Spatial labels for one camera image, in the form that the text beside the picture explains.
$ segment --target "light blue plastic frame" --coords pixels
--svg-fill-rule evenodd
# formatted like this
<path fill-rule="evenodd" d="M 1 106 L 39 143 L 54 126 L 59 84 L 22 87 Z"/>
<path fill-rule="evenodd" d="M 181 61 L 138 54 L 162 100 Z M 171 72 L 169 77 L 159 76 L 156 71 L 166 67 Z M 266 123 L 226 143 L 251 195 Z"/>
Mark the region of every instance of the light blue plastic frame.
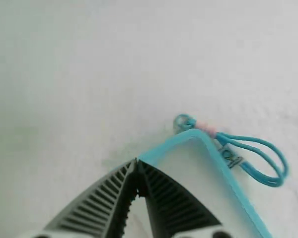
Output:
<path fill-rule="evenodd" d="M 256 213 L 255 209 L 250 204 L 248 198 L 236 182 L 230 169 L 227 167 L 227 164 L 218 152 L 214 143 L 212 142 L 210 137 L 201 130 L 190 129 L 180 134 L 177 134 L 166 140 L 163 144 L 160 144 L 152 150 L 141 154 L 140 156 L 138 156 L 138 159 L 156 167 L 163 154 L 165 154 L 167 151 L 169 151 L 176 145 L 182 144 L 192 138 L 198 139 L 201 143 L 203 143 L 206 146 L 211 158 L 214 160 L 216 168 L 218 169 L 219 173 L 223 176 L 224 181 L 226 182 L 226 186 L 228 186 L 231 189 L 232 194 L 239 201 L 241 207 L 249 217 L 252 225 L 257 230 L 258 234 L 262 238 L 272 238 L 272 235 L 269 233 L 265 224 L 263 223 L 259 215 Z"/>

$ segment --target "white fabric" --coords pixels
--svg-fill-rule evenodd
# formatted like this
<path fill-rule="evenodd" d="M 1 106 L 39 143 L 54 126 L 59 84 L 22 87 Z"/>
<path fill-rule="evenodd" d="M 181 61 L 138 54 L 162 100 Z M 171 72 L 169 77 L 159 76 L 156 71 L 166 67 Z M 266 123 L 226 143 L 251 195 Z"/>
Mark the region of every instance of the white fabric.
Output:
<path fill-rule="evenodd" d="M 298 0 L 0 0 L 0 238 L 41 229 L 178 113 L 281 148 L 283 187 L 235 172 L 272 234 L 298 237 Z"/>

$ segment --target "blue wire loop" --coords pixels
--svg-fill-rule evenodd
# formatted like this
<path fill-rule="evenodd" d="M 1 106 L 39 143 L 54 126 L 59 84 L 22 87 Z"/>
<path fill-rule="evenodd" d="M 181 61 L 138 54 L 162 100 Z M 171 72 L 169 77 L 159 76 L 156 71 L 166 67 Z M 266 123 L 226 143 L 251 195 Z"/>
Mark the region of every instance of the blue wire loop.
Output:
<path fill-rule="evenodd" d="M 183 132 L 183 131 L 194 128 L 195 124 L 196 124 L 196 120 L 187 114 L 180 114 L 174 119 L 173 124 L 176 127 L 177 132 Z M 230 135 L 230 134 L 226 134 L 223 132 L 217 132 L 215 139 L 222 146 L 224 146 L 226 144 L 231 144 L 233 146 L 236 146 L 236 147 L 239 147 L 242 149 L 246 149 L 246 150 L 252 151 L 252 152 L 260 155 L 274 169 L 274 171 L 278 175 L 278 177 L 270 177 L 270 176 L 267 176 L 267 175 L 261 173 L 257 169 L 255 169 L 247 161 L 244 161 L 243 163 L 241 163 L 240 164 L 241 168 L 245 172 L 247 172 L 250 176 L 252 176 L 255 180 L 257 180 L 258 182 L 260 182 L 264 185 L 270 186 L 270 187 L 279 187 L 284 183 L 284 180 L 287 177 L 288 172 L 289 172 L 288 163 L 287 163 L 287 160 L 285 159 L 284 155 L 282 154 L 282 152 L 272 143 L 262 140 L 262 139 L 259 139 L 259 138 Z M 281 171 L 281 169 L 276 165 L 276 163 L 263 151 L 261 151 L 260 149 L 258 149 L 256 147 L 240 143 L 237 140 L 256 142 L 256 143 L 265 145 L 268 148 L 270 148 L 271 150 L 273 150 L 282 162 L 283 171 Z"/>

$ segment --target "pink tape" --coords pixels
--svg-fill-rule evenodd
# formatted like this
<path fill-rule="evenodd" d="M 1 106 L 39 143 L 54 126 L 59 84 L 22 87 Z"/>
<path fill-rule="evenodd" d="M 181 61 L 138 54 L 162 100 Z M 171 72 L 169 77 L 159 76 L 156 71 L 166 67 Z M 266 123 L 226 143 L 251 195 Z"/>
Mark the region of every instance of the pink tape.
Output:
<path fill-rule="evenodd" d="M 217 134 L 217 129 L 214 126 L 208 125 L 205 122 L 197 121 L 195 123 L 195 128 L 206 132 L 211 138 L 215 138 Z"/>

